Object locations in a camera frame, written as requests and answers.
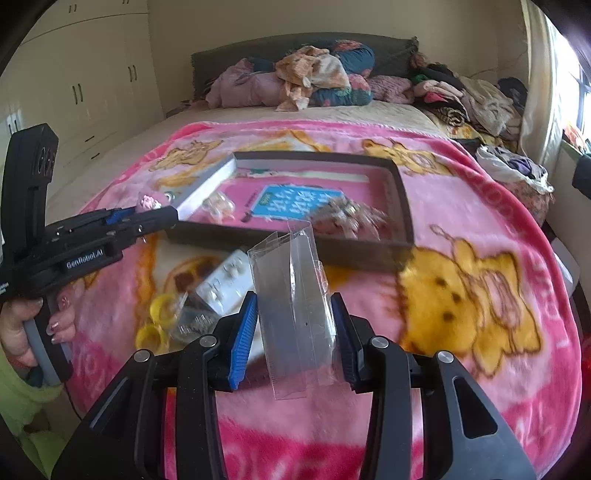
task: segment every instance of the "pink blanket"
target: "pink blanket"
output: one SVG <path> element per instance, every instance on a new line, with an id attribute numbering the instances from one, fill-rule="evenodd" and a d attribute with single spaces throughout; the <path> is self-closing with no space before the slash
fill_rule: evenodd
<path id="1" fill-rule="evenodd" d="M 142 157 L 85 210 L 129 206 L 145 188 L 174 190 L 236 150 L 338 151 L 390 158 L 401 170 L 416 247 L 399 275 L 327 267 L 333 291 L 379 335 L 431 355 L 453 351 L 502 412 L 541 475 L 569 444 L 581 396 L 580 346 L 561 274 L 525 208 L 458 145 L 377 125 L 319 121 L 187 125 Z M 150 299 L 206 275 L 219 257 L 152 236 L 87 277 L 79 305 L 75 403 L 87 410 L 134 351 Z M 174 396 L 168 411 L 174 411 Z M 422 473 L 420 402 L 413 409 L 413 479 Z M 275 401 L 271 387 L 218 394 L 233 479 L 354 479 L 371 395 L 347 385 Z M 166 474 L 175 478 L 174 425 Z"/>

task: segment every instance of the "cartoon bear print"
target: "cartoon bear print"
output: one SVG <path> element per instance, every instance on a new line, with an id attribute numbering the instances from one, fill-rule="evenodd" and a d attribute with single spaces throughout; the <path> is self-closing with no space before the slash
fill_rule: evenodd
<path id="1" fill-rule="evenodd" d="M 361 142 L 361 146 L 366 155 L 387 158 L 392 160 L 398 167 L 406 167 L 403 170 L 406 175 L 425 175 L 427 173 L 453 175 L 445 165 L 437 161 L 437 157 L 432 152 L 409 150 L 400 142 L 395 142 L 392 139 L 390 141 L 392 147 L 386 147 L 368 138 Z"/>
<path id="2" fill-rule="evenodd" d="M 150 171 L 169 170 L 178 165 L 200 166 L 207 154 L 221 143 L 222 140 L 213 142 L 192 141 L 187 148 L 173 148 L 164 158 L 158 160 L 156 165 L 150 167 Z"/>
<path id="3" fill-rule="evenodd" d="M 452 258 L 424 247 L 413 249 L 400 274 L 401 311 L 406 322 L 400 345 L 434 355 L 449 350 L 472 355 L 478 371 L 492 377 L 506 356 L 534 354 L 542 339 L 519 288 L 519 265 L 511 252 L 478 258 L 463 238 L 431 225 L 453 246 Z"/>

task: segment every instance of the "open box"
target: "open box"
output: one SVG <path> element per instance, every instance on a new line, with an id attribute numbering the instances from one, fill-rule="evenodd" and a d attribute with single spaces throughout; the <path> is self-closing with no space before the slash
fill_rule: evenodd
<path id="1" fill-rule="evenodd" d="M 179 223 L 168 235 L 174 242 L 205 248 L 252 248 L 275 231 L 288 232 L 288 219 L 282 215 L 289 213 L 263 212 L 261 205 L 264 194 L 268 198 L 273 195 L 270 192 L 289 186 L 312 193 L 338 190 L 388 215 L 390 235 L 380 241 L 315 233 L 321 262 L 389 273 L 404 268 L 414 243 L 404 184 L 394 162 L 365 155 L 236 152 L 204 171 L 191 185 L 173 192 L 171 204 L 178 210 Z M 213 223 L 202 208 L 215 191 L 223 192 L 236 205 L 235 218 L 221 225 Z"/>

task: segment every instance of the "fingernail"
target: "fingernail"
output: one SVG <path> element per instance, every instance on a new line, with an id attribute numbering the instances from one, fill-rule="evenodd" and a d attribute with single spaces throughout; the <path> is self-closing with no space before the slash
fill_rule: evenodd
<path id="1" fill-rule="evenodd" d="M 51 325 L 47 325 L 47 328 L 45 329 L 45 333 L 48 335 L 53 335 L 55 333 L 55 329 L 58 328 L 59 326 L 60 326 L 60 324 L 57 322 L 52 323 Z"/>
<path id="2" fill-rule="evenodd" d="M 70 300 L 68 297 L 60 298 L 59 302 L 57 303 L 57 307 L 60 309 L 61 312 L 66 310 L 70 306 Z"/>

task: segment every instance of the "curtain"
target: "curtain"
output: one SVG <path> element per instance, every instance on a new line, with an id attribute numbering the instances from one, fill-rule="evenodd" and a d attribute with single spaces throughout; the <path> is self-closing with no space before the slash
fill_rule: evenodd
<path id="1" fill-rule="evenodd" d="M 531 0 L 521 0 L 521 6 L 527 31 L 530 82 L 519 148 L 551 176 L 563 130 L 554 49 L 558 31 Z"/>
<path id="2" fill-rule="evenodd" d="M 569 41 L 591 78 L 591 4 L 589 0 L 533 0 Z"/>

